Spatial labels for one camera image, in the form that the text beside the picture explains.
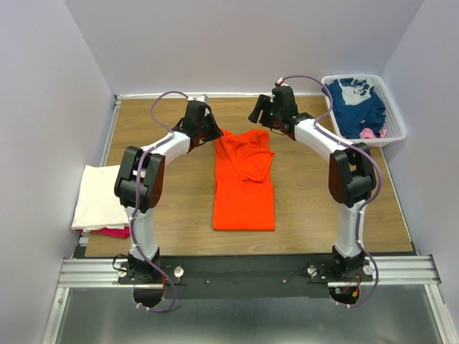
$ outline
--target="cable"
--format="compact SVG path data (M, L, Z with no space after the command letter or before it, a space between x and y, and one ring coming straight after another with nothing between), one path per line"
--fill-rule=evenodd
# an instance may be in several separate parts
M160 95L158 98L156 98L156 100L153 102L153 104L151 105L150 107L150 116L151 116L151 119L153 119L156 123L158 123L161 127L164 127L167 131L169 131L169 134L163 139L161 140L159 143L157 143L156 145L153 145L152 147L150 147L149 149L145 150L138 162L138 170L137 170L137 176L136 176L136 207L134 208L134 211L131 215L131 218L130 218L130 230L131 230L131 239L132 239L132 242L134 244L134 246L137 248L138 250L138 253L143 257L143 259L151 266L153 267L157 272L159 272L163 278L165 278L166 280L169 281L170 285L171 285L171 288L172 288L172 291L174 292L174 298L172 299L172 302L171 304L166 307L166 308L159 308L159 309L153 309L153 308L149 308L149 307L145 307L144 305L142 305L141 303L137 304L138 307L148 311L148 312L154 312L154 313L160 313L160 312L167 312L169 310L172 309L172 307L174 306L175 302L177 301L177 288L174 284L174 282L172 281L172 279L167 275L167 273L165 273L165 271L162 270L162 268L160 268L159 266L157 266L156 264L154 264L145 254L145 252L142 250L140 244L138 243L137 241L137 238L136 238L136 231L134 231L134 223L136 221L136 217L137 217L137 213L138 213L138 210L139 210L139 207L140 207L140 199L141 199L141 170L142 170L142 166L143 166L143 162L145 161L145 158L146 156L151 153L152 151L156 150L158 147L161 147L164 143L167 143L169 142L170 140L172 140L174 138L174 132L173 130L171 129L171 127L169 127L167 124L164 124L162 123L160 120L158 120L154 113L153 113L153 109L155 108L156 104L158 103L158 101L165 97L166 95L170 95L172 93L175 93L175 94L179 94L179 95L183 95L185 98L189 99L188 95L186 95L185 93L183 92L180 92L180 91L168 91L168 92L165 92L163 93L162 95Z
M359 227L360 227L360 221L361 221L361 215L362 215L362 210L365 209L365 207L370 204L376 197L378 197L379 193L381 192L381 188L382 188L382 172L381 172L381 169L379 168L377 162L369 155L367 154L366 152L364 152L362 149L360 148L357 148L356 146L354 145L349 145L345 142L342 142L340 141L338 138L335 138L334 135L330 134L329 131L327 129L325 129L324 127L322 127L321 125L318 124L318 122L322 119L324 119L326 116L328 116L331 112L331 109L333 108L333 97L331 96L331 93L330 93L330 90L327 88L327 86L325 86L320 80L317 80L315 77L309 77L308 75L289 75L288 77L282 77L280 78L276 84L278 85L282 85L284 83L285 80L287 79L293 79L295 77L302 77L302 78L306 78L306 79L310 79L310 80L313 80L315 82L317 82L323 90L326 91L326 95L328 96L329 100L330 100L330 106L328 107L327 111L322 115L322 116L319 116L318 118L316 118L316 120L314 121L314 128L320 132L322 135L326 136L327 138L329 138L330 140L332 140L333 142L339 144L339 145L342 145L343 147L346 147L346 148L350 148L352 149L353 151L356 151L357 153L360 153L362 154L366 159L368 159L368 161L373 165L374 169L376 170L377 172L377 175L378 175L378 185L377 185L377 189L376 191L374 192L374 194L369 198L367 199L358 209L357 209L357 216L356 216L356 230L355 230L355 241L356 241L356 244L357 246L360 248L360 250L372 261L373 265L374 265L374 272L376 274L376 277L374 279L374 284L373 284L373 287L372 289L370 290L370 292L366 295L366 297L362 300L362 301L358 301L357 303L353 304L353 305L345 305L345 304L342 304L342 305L345 305L346 307L358 307L360 305L363 305L366 301L368 301L370 298L372 298L373 294L376 292L376 288L378 286L378 282L379 282L379 269L378 269L378 266L377 266L377 263L376 261L374 260L373 256L364 248L364 245L361 243L361 238L359 236Z
M359 273L357 273L357 277L359 278L359 283L357 285L357 289L359 290L360 289L360 284L361 284L361 278L360 278Z
M114 258L113 258L113 261L112 261L112 268L114 270L116 270L116 271L119 271L119 272L128 272L128 270L125 267L115 267L116 260L119 257L128 258L128 256L126 256L125 254L122 254L122 253L115 255Z
M341 287L339 288L341 292L344 292L345 290L347 290L349 288L349 286L354 283L354 281L350 281L347 285L345 285L344 287Z

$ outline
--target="laundry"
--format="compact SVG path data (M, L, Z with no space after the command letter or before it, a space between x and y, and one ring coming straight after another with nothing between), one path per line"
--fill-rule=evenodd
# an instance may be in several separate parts
M382 128L378 136L373 133L370 128L365 128L360 133L360 138L385 138L387 136L387 130Z
M97 234L107 235L113 238L119 238L119 239L126 239L131 236L131 231L129 227L124 227L124 229L102 228L102 229L94 230L93 232Z
M266 130L224 135L215 141L214 229L274 231L274 186Z
M350 77L334 80L326 87L333 97L333 113L343 137L360 138L365 128L381 132L386 108L371 81Z
M85 167L72 229L85 232L126 230L128 215L113 190L119 169L120 166Z

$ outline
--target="blue clothing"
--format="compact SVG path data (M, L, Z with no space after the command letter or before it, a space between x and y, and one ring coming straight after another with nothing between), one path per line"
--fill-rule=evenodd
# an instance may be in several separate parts
M370 87L366 80L354 78L334 80L326 87L333 97L333 113L343 137L360 138L365 128L379 134L386 119L386 108L374 87Z

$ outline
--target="white folded cloth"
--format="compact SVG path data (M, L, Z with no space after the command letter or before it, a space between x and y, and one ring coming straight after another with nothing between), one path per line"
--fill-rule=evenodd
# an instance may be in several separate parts
M114 192L119 169L119 165L85 167L72 229L97 231L102 228L124 229L128 226L128 215Z

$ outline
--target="stack of folded clothes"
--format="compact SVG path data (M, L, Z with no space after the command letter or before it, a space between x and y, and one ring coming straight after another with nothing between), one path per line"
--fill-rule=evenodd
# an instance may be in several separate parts
M343 78L326 85L333 97L333 113L345 138L383 138L386 108L370 80Z
M120 166L86 166L80 183L72 229L125 239L129 237L128 216L115 196Z

